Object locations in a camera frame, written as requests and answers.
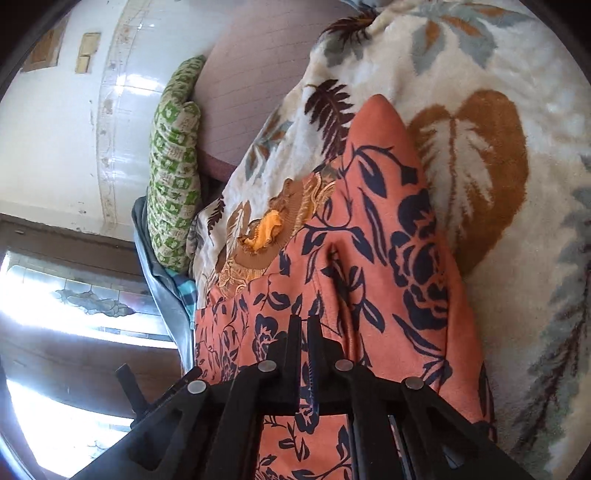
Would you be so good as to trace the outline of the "green white patterned pillow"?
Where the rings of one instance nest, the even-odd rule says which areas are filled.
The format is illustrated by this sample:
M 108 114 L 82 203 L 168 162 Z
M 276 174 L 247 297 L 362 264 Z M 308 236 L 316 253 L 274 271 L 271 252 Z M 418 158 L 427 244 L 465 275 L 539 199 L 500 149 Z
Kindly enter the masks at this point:
M 156 260 L 178 273 L 188 269 L 186 240 L 202 204 L 197 163 L 200 107 L 191 99 L 205 57 L 183 61 L 157 104 L 149 136 L 147 229 Z

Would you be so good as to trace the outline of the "beige wall switch plate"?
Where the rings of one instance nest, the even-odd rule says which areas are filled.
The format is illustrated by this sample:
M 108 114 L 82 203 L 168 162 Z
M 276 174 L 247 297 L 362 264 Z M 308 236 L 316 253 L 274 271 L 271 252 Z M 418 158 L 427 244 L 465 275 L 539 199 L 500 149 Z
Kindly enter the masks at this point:
M 86 74 L 90 71 L 92 58 L 98 50 L 100 38 L 101 34 L 99 32 L 85 33 L 82 36 L 76 58 L 76 74 Z

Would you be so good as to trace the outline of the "stained glass door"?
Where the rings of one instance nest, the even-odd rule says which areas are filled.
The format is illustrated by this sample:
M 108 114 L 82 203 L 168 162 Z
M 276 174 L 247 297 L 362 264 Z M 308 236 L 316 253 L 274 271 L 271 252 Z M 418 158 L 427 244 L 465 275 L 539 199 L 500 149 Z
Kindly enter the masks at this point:
M 193 366 L 188 324 L 162 308 L 135 245 L 3 216 L 1 431 L 33 478 L 70 477 L 107 447 L 82 415 L 135 416 L 122 366 L 148 401 Z

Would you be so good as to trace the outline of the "pink mattress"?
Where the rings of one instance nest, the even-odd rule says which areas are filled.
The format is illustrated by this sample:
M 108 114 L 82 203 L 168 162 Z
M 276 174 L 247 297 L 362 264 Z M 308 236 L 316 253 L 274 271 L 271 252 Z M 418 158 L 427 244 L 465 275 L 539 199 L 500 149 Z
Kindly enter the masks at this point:
M 318 36 L 353 13 L 342 1 L 246 1 L 238 7 L 193 88 L 201 110 L 200 174 L 229 179 L 267 117 L 303 77 Z

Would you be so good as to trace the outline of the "framed wall plaque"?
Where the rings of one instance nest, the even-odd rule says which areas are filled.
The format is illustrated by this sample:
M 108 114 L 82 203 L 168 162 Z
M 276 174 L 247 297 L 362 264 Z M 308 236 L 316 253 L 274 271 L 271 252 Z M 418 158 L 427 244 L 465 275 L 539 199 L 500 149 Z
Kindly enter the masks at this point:
M 69 22 L 69 17 L 70 15 L 67 14 L 60 19 L 35 44 L 21 67 L 22 72 L 52 68 L 58 64 L 59 54 L 65 30 Z

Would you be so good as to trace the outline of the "cream leaf-print blanket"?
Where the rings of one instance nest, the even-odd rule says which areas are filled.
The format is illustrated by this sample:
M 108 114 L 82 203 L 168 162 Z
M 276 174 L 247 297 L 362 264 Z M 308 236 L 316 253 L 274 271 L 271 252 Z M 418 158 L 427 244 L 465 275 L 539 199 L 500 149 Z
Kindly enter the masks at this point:
M 238 239 L 332 174 L 372 97 L 401 118 L 480 344 L 491 433 L 538 479 L 590 444 L 590 85 L 518 1 L 391 1 L 329 24 L 195 220 L 197 312 Z

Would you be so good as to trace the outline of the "orange floral blouse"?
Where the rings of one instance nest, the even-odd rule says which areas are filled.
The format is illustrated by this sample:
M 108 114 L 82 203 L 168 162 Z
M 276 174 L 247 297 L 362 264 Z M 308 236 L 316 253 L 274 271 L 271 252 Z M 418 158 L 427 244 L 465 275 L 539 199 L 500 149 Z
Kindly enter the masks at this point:
M 387 380 L 421 379 L 491 433 L 472 311 L 421 162 L 386 98 L 356 113 L 334 168 L 304 181 L 294 231 L 286 198 L 252 224 L 197 312 L 197 359 L 209 384 L 266 360 L 290 317 L 301 318 L 297 410 L 263 418 L 252 479 L 356 479 L 348 418 L 318 414 L 312 398 L 311 316 L 346 359 Z

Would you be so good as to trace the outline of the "blue cloth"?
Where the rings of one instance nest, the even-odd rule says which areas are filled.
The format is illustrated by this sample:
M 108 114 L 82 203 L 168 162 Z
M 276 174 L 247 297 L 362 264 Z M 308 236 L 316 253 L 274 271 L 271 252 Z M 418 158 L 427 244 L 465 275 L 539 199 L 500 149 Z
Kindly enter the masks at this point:
M 147 203 L 142 196 L 131 209 L 133 239 L 141 270 L 167 331 L 176 344 L 184 372 L 194 366 L 191 320 L 170 274 L 158 263 L 147 228 Z

